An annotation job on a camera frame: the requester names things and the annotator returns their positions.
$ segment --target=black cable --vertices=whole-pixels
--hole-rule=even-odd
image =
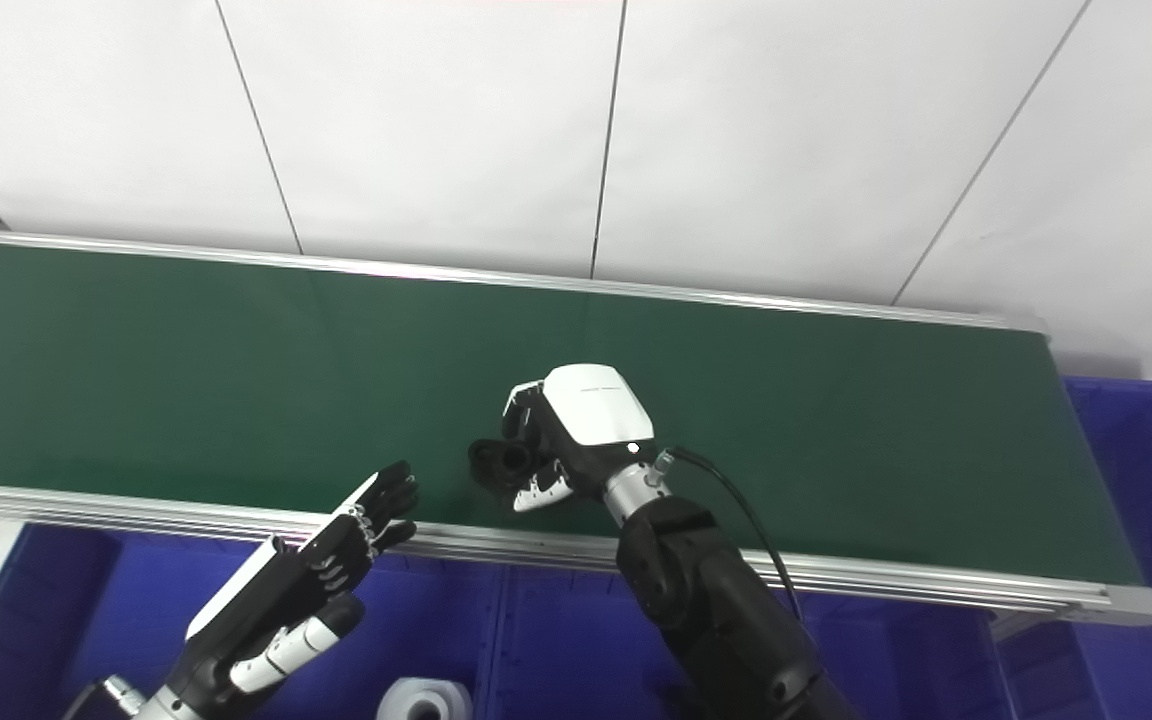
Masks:
[[[82,711],[83,706],[88,705],[88,700],[90,700],[92,692],[96,692],[97,688],[100,688],[100,680],[92,680],[86,687],[83,687],[82,692],[78,692],[78,696],[74,697],[74,702],[69,703],[69,708],[65,711],[60,720],[74,720],[75,717],[78,717],[78,711]]]
[[[746,518],[749,518],[749,524],[755,525],[755,533],[758,535],[759,541],[763,543],[763,547],[767,551],[768,555],[772,555],[772,564],[776,566],[776,574],[781,577],[781,584],[785,585],[785,592],[790,597],[790,611],[794,611],[794,616],[798,620],[803,620],[803,611],[799,608],[799,598],[794,592],[794,582],[790,579],[790,571],[785,569],[785,561],[781,560],[781,552],[776,550],[776,546],[772,544],[772,539],[767,537],[767,529],[763,526],[763,521],[758,520],[758,514],[756,514],[755,508],[745,500],[742,495],[740,488],[736,487],[736,483],[733,483],[727,475],[722,473],[714,467],[713,462],[710,462],[702,455],[696,455],[695,452],[688,450],[687,447],[675,446],[668,448],[668,454],[675,457],[680,457],[690,462],[690,464],[696,465],[700,470],[707,471],[707,473],[713,475],[718,478],[719,483],[727,488],[727,492],[732,493],[735,498],[736,505],[740,505],[740,509],[745,513]]]

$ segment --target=roll of tape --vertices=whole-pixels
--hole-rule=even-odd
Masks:
[[[399,679],[376,711],[376,720],[470,720],[471,715],[465,685],[434,679]]]

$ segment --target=black arm segment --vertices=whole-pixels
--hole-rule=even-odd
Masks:
[[[621,528],[616,566],[718,717],[858,717],[806,630],[704,507],[681,497],[641,507]]]

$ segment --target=robotic arm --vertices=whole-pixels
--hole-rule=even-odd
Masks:
[[[105,692],[137,720],[250,715],[361,622],[353,590],[381,552],[416,533],[411,521],[394,521],[416,506],[416,490],[407,462],[396,462],[362,483],[301,548],[270,537],[198,611],[150,700],[116,675],[104,680]]]
[[[641,609],[723,720],[855,717],[801,622],[704,507],[674,497],[652,419],[613,367],[563,365],[513,388],[503,439],[470,447],[475,479],[515,511],[568,497],[621,525],[616,566]]]

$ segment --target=white wall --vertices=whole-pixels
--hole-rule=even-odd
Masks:
[[[1037,314],[1152,377],[1152,3],[0,0],[0,215]]]

